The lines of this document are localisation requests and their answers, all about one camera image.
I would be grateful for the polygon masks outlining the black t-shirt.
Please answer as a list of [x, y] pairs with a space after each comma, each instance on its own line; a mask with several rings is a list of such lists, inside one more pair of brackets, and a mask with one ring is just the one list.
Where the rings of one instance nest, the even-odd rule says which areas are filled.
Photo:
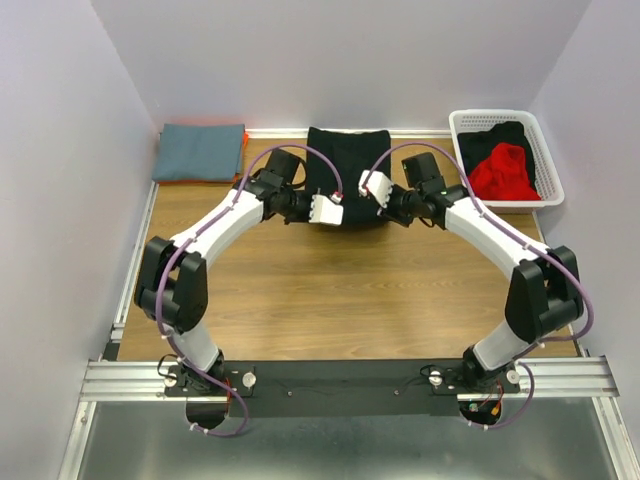
[[[307, 146], [321, 152], [336, 167], [343, 183], [344, 228], [377, 228], [387, 223], [378, 216], [379, 206], [358, 193], [358, 181], [364, 170], [391, 148], [388, 130], [365, 133], [340, 133], [310, 127]], [[319, 157], [307, 152], [305, 191], [329, 196], [336, 182], [329, 166]]]

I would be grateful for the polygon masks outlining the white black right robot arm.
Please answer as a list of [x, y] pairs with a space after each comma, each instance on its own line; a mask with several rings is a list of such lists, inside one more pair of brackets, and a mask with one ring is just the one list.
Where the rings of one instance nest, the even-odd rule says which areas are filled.
[[566, 247], [551, 249], [514, 229], [465, 186], [447, 186], [433, 154], [407, 158], [402, 167], [406, 187], [371, 170], [359, 180], [360, 194], [373, 198], [388, 220], [430, 222], [466, 240], [509, 281], [503, 320], [464, 352], [457, 369], [460, 384], [475, 390], [583, 315], [577, 259]]

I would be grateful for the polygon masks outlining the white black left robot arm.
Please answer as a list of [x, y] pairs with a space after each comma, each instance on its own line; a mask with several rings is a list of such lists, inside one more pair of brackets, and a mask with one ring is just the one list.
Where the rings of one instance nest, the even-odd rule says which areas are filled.
[[134, 304], [158, 330], [189, 374], [209, 388], [224, 388], [224, 354], [202, 323], [208, 308], [208, 270], [247, 230], [280, 215], [287, 223], [310, 218], [313, 197], [297, 182], [307, 162], [282, 148], [266, 165], [244, 174], [201, 220], [170, 239], [144, 247]]

